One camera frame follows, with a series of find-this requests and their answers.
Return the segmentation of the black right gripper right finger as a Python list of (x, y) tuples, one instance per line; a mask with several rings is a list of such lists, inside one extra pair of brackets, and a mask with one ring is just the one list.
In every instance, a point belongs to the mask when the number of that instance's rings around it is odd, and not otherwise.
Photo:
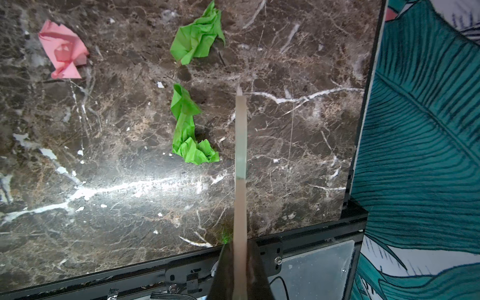
[(268, 277), (255, 241), (247, 244), (247, 298), (249, 300), (274, 300)]

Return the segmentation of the small pink paper scrap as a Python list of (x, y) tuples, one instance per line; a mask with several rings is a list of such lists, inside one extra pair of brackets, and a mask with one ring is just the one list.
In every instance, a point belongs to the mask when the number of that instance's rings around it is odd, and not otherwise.
[(81, 79), (77, 67), (87, 64), (90, 53), (76, 33), (63, 24), (46, 20), (38, 38), (55, 68), (52, 79)]

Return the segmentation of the small green paper scrap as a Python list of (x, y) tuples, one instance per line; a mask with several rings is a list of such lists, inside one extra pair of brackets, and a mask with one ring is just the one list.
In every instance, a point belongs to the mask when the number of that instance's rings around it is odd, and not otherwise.
[(215, 1), (211, 1), (201, 17), (177, 30), (170, 53), (176, 62), (188, 65), (193, 58), (207, 57), (217, 38), (226, 44), (221, 11), (215, 8)]

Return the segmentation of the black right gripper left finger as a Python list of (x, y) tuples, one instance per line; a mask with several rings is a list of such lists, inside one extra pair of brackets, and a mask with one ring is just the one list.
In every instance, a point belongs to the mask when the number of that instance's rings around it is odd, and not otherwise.
[(233, 244), (222, 247), (207, 300), (232, 300), (234, 290)]

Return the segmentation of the green hand brush white bristles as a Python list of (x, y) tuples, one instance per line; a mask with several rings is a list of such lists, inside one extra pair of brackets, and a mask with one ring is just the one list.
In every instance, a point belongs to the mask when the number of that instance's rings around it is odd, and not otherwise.
[(240, 87), (236, 91), (235, 115), (234, 288), (232, 299), (246, 300), (248, 298), (246, 275), (248, 252), (246, 204), (248, 118), (247, 99)]

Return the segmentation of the long green paper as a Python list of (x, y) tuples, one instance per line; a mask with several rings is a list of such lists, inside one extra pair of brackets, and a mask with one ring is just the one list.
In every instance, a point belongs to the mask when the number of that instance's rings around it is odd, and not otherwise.
[(194, 116), (201, 114), (201, 110), (191, 99), (190, 93), (178, 83), (173, 86), (171, 112), (176, 120), (172, 152), (181, 156), (185, 163), (194, 165), (219, 162), (219, 152), (212, 148), (207, 139), (197, 141)]

